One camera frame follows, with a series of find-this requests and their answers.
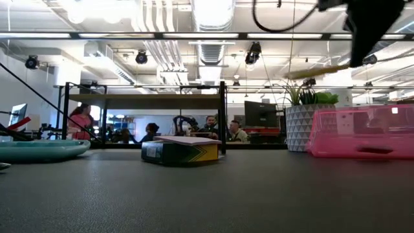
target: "pink plastic container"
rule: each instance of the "pink plastic container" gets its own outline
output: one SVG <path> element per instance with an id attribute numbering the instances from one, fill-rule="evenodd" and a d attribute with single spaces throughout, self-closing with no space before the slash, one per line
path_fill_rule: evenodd
<path id="1" fill-rule="evenodd" d="M 317 110 L 307 151 L 315 157 L 414 159 L 414 105 Z"/>

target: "man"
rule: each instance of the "man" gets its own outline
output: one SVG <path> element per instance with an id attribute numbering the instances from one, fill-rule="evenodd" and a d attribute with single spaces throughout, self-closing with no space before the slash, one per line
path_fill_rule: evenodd
<path id="1" fill-rule="evenodd" d="M 247 142 L 247 133 L 240 128 L 238 121 L 232 120 L 228 130 L 230 131 L 233 142 Z"/>
<path id="2" fill-rule="evenodd" d="M 202 129 L 199 130 L 199 133 L 206 133 L 200 134 L 199 137 L 208 137 L 209 139 L 219 139 L 219 130 L 215 128 L 215 117 L 214 116 L 207 116 L 206 117 L 206 124 Z"/>

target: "shelf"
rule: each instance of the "shelf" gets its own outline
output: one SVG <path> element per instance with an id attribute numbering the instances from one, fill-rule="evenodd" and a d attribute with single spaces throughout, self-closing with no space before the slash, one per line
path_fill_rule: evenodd
<path id="1" fill-rule="evenodd" d="M 69 99 L 108 109 L 219 109 L 219 94 L 70 94 Z"/>

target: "computer monitor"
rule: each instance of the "computer monitor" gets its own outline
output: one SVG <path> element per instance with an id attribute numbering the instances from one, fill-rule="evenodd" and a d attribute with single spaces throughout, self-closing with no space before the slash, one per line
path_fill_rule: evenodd
<path id="1" fill-rule="evenodd" d="M 27 104 L 19 104 L 13 106 L 12 114 L 10 115 L 10 121 L 8 122 L 8 125 L 11 126 L 12 124 L 16 124 L 19 121 L 23 120 L 26 115 L 26 108 Z"/>
<path id="2" fill-rule="evenodd" d="M 276 104 L 245 101 L 246 126 L 278 127 Z"/>

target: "white geometric planter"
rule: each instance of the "white geometric planter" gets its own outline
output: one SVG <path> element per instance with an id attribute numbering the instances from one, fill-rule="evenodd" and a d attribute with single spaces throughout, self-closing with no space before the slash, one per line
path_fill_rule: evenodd
<path id="1" fill-rule="evenodd" d="M 315 110 L 335 108 L 332 104 L 297 105 L 286 109 L 287 148 L 289 151 L 305 151 L 312 131 Z"/>

